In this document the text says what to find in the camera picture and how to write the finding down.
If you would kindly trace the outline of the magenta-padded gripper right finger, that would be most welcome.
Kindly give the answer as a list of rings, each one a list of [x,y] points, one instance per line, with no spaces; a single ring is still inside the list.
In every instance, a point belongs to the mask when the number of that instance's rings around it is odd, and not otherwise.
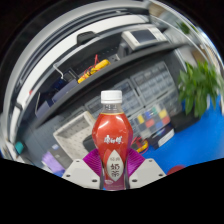
[[[125,167],[125,186],[127,189],[135,189],[157,181],[166,174],[154,159],[145,159],[134,149],[128,151]]]

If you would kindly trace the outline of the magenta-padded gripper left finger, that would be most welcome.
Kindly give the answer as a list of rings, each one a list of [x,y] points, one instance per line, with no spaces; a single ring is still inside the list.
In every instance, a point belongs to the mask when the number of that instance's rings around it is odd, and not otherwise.
[[[89,152],[83,159],[75,159],[62,176],[84,188],[101,188],[101,159],[97,149]]]

